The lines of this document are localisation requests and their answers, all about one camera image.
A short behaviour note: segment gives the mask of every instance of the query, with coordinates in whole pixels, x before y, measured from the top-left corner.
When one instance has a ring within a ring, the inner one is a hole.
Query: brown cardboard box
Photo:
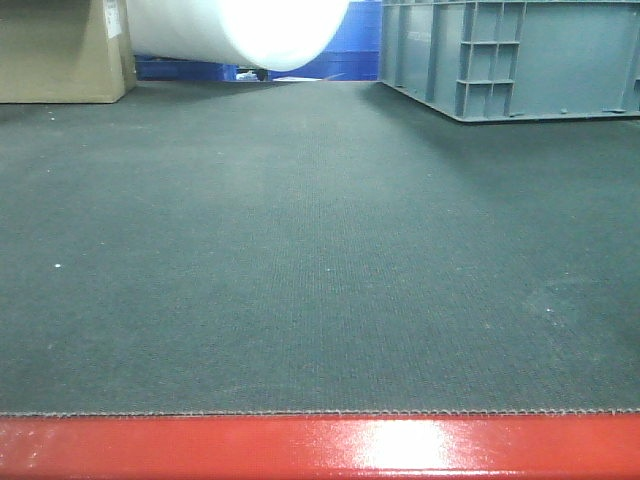
[[[125,0],[0,0],[0,103],[112,103],[135,86]]]

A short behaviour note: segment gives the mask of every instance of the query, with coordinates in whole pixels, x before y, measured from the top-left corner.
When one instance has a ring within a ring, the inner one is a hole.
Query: blue bin
[[[377,80],[381,31],[380,1],[351,2],[342,25],[324,52],[303,67],[271,72],[271,78]]]
[[[304,67],[288,72],[271,72],[271,78],[377,80],[379,56],[378,52],[322,52]]]
[[[379,52],[382,37],[380,1],[351,2],[327,52]]]
[[[236,65],[191,62],[166,58],[136,57],[138,80],[208,80],[233,82]]]

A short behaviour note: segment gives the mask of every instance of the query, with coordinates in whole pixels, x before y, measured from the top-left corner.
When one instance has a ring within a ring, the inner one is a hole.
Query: white roll
[[[331,41],[349,0],[127,0],[134,51],[285,71]]]

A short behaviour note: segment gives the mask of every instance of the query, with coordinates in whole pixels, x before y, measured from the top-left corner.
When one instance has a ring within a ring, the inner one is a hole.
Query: dark gray carpet
[[[0,106],[0,412],[640,409],[640,124],[378,84]]]

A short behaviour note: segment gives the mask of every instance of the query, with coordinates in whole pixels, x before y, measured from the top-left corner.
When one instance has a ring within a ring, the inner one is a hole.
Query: red metal edge
[[[0,417],[0,478],[639,479],[640,415]]]

